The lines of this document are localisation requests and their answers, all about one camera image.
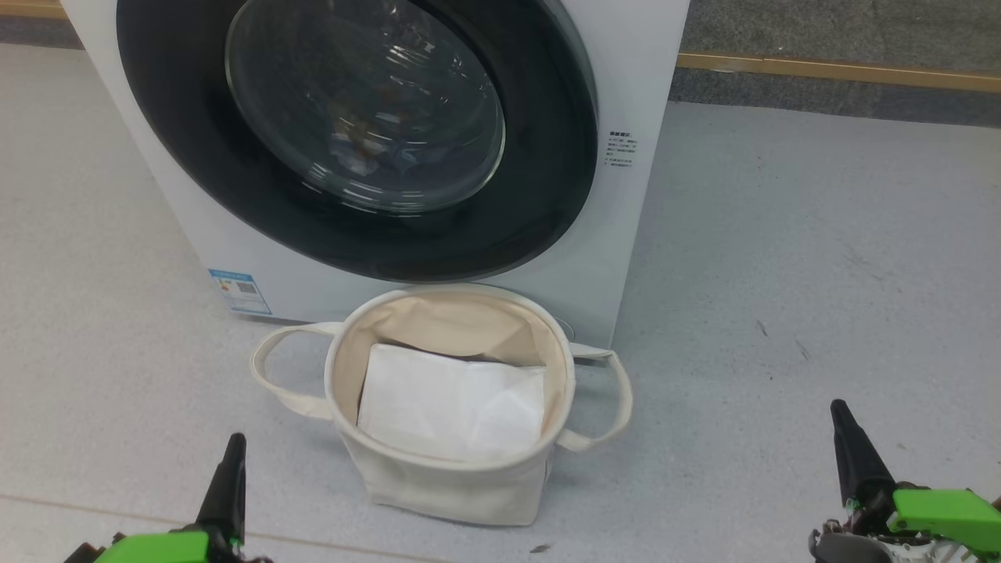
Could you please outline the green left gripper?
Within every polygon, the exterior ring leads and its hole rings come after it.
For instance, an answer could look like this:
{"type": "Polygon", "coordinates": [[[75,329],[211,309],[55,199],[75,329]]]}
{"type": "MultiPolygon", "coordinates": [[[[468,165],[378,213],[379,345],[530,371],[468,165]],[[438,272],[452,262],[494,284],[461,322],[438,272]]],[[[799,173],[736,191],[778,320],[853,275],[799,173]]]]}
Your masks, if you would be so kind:
{"type": "Polygon", "coordinates": [[[269,562],[246,558],[246,436],[235,432],[217,465],[196,524],[199,529],[125,536],[110,545],[81,544],[66,562],[269,562]]]}

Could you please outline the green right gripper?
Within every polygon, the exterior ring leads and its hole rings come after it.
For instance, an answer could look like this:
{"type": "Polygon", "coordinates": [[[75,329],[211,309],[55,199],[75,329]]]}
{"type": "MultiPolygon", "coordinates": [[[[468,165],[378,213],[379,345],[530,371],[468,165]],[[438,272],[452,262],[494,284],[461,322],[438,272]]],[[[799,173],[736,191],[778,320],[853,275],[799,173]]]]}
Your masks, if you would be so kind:
{"type": "Polygon", "coordinates": [[[898,488],[842,399],[831,403],[846,521],[812,531],[815,562],[997,562],[998,507],[971,489],[898,488]]]}

